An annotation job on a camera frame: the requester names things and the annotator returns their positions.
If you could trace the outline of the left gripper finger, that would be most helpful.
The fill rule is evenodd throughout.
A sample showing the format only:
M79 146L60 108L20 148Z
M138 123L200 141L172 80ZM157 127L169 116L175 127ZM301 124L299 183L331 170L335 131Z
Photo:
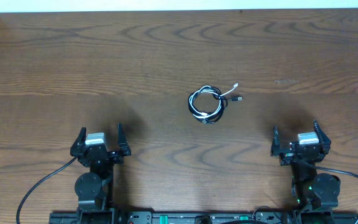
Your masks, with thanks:
M117 124L117 144L123 156L130 156L131 149L125 137L121 123Z
M86 128L82 127L79 135L70 148L70 155L73 157L81 157L85 150Z

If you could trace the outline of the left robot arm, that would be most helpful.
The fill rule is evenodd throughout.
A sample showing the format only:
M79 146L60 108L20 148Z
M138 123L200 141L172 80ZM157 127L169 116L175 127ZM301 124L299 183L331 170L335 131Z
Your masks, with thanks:
M70 155L89 168L89 172L79 176L75 182L79 209L87 212L102 211L111 203L113 168L131 155L121 124L117 125L117 145L119 150L109 151L104 133L88 134L85 127L81 128L70 148Z

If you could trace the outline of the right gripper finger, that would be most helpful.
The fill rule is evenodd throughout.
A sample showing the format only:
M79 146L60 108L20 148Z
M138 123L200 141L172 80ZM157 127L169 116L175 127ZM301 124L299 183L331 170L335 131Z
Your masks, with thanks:
M280 135L278 133L278 128L276 126L273 127L273 140L270 148L271 156L279 156L282 149L280 147Z
M319 144L322 148L322 151L325 154L328 154L329 150L331 149L331 140L327 137L327 135L320 128L317 120L313 121L313 128L314 128L314 131L317 134L317 137L319 139Z

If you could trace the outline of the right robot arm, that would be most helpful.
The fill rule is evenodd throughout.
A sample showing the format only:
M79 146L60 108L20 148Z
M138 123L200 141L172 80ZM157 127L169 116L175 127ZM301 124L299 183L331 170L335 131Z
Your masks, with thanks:
M316 164L322 162L331 149L331 140L313 121L313 131L300 133L287 148L280 146L278 128L273 128L271 156L279 158L281 166L293 172L294 196L305 210L325 210L338 206L341 181L335 175L317 173Z

